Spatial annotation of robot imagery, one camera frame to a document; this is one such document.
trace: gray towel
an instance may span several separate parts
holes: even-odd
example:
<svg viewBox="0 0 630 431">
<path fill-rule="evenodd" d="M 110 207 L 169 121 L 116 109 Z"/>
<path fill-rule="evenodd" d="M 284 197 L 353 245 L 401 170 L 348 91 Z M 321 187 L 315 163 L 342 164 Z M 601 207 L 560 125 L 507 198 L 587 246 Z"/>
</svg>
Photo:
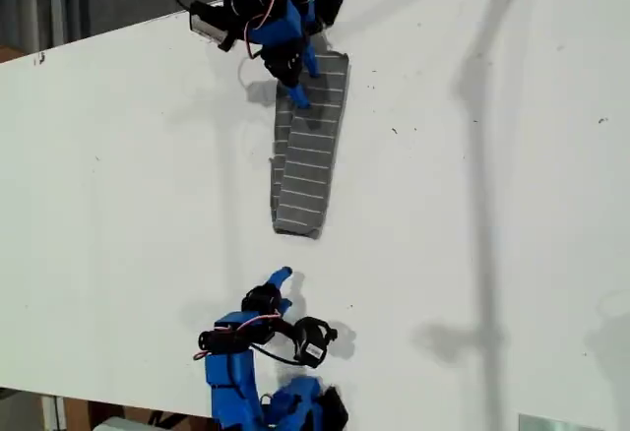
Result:
<svg viewBox="0 0 630 431">
<path fill-rule="evenodd" d="M 311 107 L 300 109 L 278 83 L 271 209 L 278 233 L 319 237 L 346 104 L 347 55 L 317 54 L 321 76 L 300 78 Z"/>
</svg>

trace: white table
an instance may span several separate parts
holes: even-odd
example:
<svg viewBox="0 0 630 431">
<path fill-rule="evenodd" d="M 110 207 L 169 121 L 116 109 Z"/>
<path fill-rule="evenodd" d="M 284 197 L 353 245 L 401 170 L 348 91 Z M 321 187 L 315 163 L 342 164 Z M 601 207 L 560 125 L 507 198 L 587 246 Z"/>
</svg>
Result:
<svg viewBox="0 0 630 431">
<path fill-rule="evenodd" d="M 346 0 L 318 241 L 272 231 L 242 45 L 176 15 L 2 65 L 0 386 L 208 414 L 198 333 L 290 265 L 350 430 L 630 429 L 629 5 Z"/>
</svg>

